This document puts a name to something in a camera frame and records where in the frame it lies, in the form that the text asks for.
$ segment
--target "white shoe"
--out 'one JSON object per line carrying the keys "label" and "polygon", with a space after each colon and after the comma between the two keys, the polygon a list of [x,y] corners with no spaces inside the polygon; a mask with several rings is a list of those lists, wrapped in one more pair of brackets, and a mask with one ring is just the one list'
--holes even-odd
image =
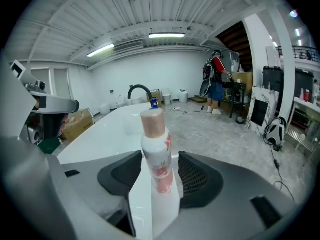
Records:
{"label": "white shoe", "polygon": [[214,110],[212,111],[212,115],[214,115],[214,116],[220,116],[220,115],[221,115],[221,112],[220,112],[219,109],[214,109]]}

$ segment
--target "bottle cap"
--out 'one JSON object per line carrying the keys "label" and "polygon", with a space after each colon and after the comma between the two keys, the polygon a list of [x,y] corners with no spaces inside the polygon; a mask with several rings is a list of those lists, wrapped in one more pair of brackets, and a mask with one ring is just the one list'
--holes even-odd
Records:
{"label": "bottle cap", "polygon": [[161,108],[143,111],[141,119],[146,137],[155,139],[165,134],[165,116]]}

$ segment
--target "white column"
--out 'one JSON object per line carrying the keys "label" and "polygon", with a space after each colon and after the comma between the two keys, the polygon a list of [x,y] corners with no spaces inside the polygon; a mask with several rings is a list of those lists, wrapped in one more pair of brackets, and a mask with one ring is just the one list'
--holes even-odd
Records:
{"label": "white column", "polygon": [[295,93],[296,71],[294,52],[287,27],[277,7],[273,3],[269,3],[267,5],[267,10],[269,11],[276,32],[280,38],[283,52],[284,88],[279,116],[288,121]]}
{"label": "white column", "polygon": [[273,46],[270,34],[258,15],[251,15],[243,20],[248,36],[253,66],[253,85],[262,87],[264,67],[268,66],[267,47]]}

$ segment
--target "black square opening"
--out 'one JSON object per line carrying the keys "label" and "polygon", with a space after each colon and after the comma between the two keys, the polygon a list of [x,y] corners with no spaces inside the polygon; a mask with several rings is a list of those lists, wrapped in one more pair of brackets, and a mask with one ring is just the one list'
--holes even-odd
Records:
{"label": "black square opening", "polygon": [[268,103],[256,99],[254,102],[251,121],[257,124],[258,126],[262,126],[265,120],[267,109]]}

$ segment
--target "gray floor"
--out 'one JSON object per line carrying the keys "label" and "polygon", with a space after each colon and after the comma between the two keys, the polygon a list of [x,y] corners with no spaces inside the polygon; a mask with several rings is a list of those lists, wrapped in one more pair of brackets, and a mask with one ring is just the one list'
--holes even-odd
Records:
{"label": "gray floor", "polygon": [[[237,124],[235,118],[230,119],[224,112],[219,116],[211,115],[207,113],[207,107],[199,113],[184,114],[174,110],[200,111],[201,106],[193,102],[173,102],[163,106],[165,124],[171,133],[172,155],[186,151],[248,168],[271,184],[280,180],[270,146],[253,131]],[[101,118],[103,116],[96,116],[95,122]],[[67,146],[67,143],[63,143],[54,154],[57,156]],[[283,182],[289,187],[295,201],[301,203],[314,185],[315,167],[310,162],[303,166],[305,156],[296,151],[289,141],[284,142],[283,151],[273,151],[273,154],[280,163]],[[173,167],[178,175],[178,164],[175,163]],[[282,191],[289,196],[285,187]]]}

